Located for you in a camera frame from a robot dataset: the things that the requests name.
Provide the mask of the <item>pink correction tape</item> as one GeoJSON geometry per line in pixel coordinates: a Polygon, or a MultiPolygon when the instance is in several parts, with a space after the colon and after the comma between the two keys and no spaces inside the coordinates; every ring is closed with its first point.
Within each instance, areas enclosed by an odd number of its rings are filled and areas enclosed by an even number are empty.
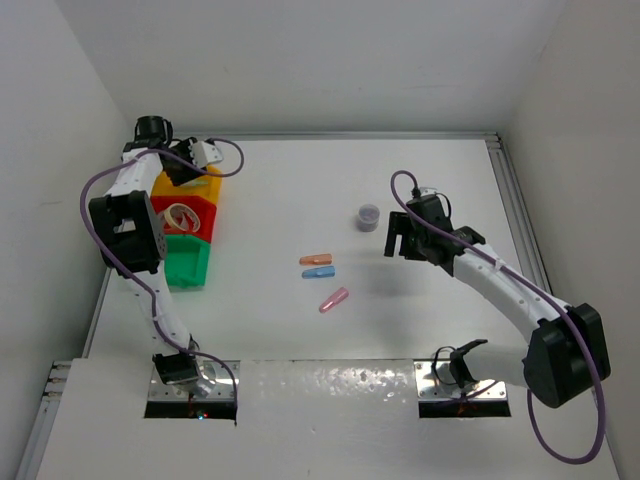
{"type": "Polygon", "coordinates": [[[318,308],[322,314],[327,313],[349,297],[349,291],[341,287],[324,300],[318,308]]]}

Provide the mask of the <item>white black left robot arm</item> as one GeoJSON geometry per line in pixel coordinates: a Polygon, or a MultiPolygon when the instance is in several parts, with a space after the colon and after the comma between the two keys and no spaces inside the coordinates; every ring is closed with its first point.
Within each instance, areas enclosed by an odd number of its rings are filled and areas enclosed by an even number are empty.
{"type": "Polygon", "coordinates": [[[158,348],[153,363],[160,380],[182,387],[200,378],[192,353],[195,342],[169,292],[166,236],[150,196],[161,174],[175,186],[202,175],[194,163],[194,143],[193,138],[175,142],[171,122],[161,116],[138,118],[114,184],[103,196],[89,200],[83,214],[106,265],[125,279],[141,306],[158,348]]]}

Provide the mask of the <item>clear jar of paper clips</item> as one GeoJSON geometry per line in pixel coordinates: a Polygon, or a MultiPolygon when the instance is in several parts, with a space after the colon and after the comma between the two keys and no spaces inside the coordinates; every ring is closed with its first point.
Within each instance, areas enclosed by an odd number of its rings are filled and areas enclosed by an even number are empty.
{"type": "Polygon", "coordinates": [[[373,204],[364,204],[359,207],[355,224],[361,232],[373,232],[377,229],[380,220],[380,209],[373,204]]]}

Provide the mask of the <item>blue correction tape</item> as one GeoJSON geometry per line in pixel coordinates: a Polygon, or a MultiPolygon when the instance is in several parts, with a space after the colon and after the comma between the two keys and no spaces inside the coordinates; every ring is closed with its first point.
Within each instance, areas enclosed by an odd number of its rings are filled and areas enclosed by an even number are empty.
{"type": "Polygon", "coordinates": [[[315,267],[311,269],[306,269],[302,272],[301,277],[303,279],[322,279],[322,278],[332,278],[336,274],[335,267],[332,265],[315,267]]]}

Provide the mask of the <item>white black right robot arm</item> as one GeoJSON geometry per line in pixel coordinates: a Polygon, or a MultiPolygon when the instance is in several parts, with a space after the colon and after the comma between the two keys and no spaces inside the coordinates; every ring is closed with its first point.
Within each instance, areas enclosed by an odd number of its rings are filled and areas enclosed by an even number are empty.
{"type": "Polygon", "coordinates": [[[611,365],[600,314],[587,303],[572,306],[537,293],[507,274],[485,238],[469,226],[454,228],[444,202],[429,194],[389,215],[384,254],[427,261],[470,286],[502,313],[527,343],[505,379],[525,386],[550,408],[593,387],[588,366],[601,380],[611,365]]]}

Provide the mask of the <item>orange correction tape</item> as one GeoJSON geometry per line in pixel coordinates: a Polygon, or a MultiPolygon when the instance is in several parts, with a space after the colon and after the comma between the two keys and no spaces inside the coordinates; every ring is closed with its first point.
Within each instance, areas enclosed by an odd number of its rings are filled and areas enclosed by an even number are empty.
{"type": "Polygon", "coordinates": [[[299,264],[303,266],[325,266],[331,265],[332,262],[333,257],[329,253],[308,255],[299,259],[299,264]]]}

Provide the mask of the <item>beige masking tape roll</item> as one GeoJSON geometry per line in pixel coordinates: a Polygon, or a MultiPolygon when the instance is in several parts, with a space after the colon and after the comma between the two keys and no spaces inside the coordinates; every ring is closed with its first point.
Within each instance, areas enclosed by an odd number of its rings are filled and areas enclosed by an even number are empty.
{"type": "Polygon", "coordinates": [[[170,204],[163,211],[162,216],[164,218],[164,221],[165,221],[166,225],[168,227],[170,227],[171,229],[175,229],[175,230],[178,230],[178,231],[183,232],[183,233],[188,233],[188,232],[183,231],[180,228],[180,226],[178,225],[178,223],[180,221],[180,212],[181,211],[188,211],[188,210],[191,210],[196,214],[196,212],[186,204],[173,203],[173,204],[170,204]]]}

